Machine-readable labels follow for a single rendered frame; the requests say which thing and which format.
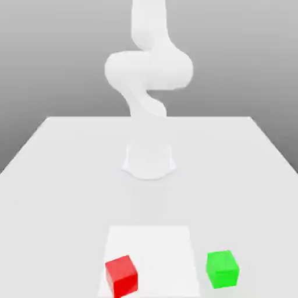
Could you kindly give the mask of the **small red cube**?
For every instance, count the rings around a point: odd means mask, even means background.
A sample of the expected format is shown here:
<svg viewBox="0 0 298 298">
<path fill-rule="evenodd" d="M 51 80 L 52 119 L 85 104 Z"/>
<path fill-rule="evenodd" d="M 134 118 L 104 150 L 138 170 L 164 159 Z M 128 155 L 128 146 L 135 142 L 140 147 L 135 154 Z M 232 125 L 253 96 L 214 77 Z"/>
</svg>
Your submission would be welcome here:
<svg viewBox="0 0 298 298">
<path fill-rule="evenodd" d="M 129 255 L 105 263 L 106 279 L 113 298 L 138 291 L 139 276 Z"/>
</svg>

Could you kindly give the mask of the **small green cube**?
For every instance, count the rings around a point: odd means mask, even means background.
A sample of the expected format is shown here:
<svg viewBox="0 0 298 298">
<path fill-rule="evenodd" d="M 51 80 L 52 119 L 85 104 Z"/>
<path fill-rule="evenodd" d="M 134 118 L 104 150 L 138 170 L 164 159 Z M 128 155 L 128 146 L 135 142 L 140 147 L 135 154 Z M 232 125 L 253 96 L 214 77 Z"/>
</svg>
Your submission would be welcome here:
<svg viewBox="0 0 298 298">
<path fill-rule="evenodd" d="M 230 250 L 207 253 L 206 273 L 214 289 L 236 286 L 239 272 Z"/>
</svg>

